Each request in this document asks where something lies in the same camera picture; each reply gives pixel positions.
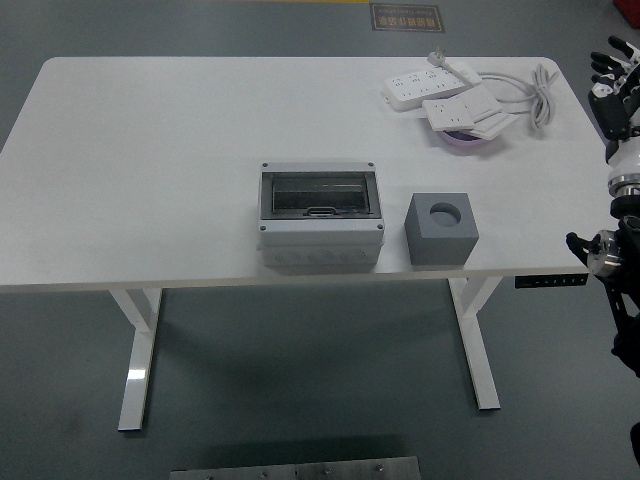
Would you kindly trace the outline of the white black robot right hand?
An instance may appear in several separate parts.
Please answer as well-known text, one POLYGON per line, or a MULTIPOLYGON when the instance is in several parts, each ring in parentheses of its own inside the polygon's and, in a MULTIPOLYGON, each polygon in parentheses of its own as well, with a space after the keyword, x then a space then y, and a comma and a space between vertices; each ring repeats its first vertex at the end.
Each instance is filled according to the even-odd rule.
POLYGON ((608 44, 621 58, 591 53, 594 74, 588 101, 608 141, 606 162, 614 166, 639 151, 639 48, 615 35, 608 37, 608 44))

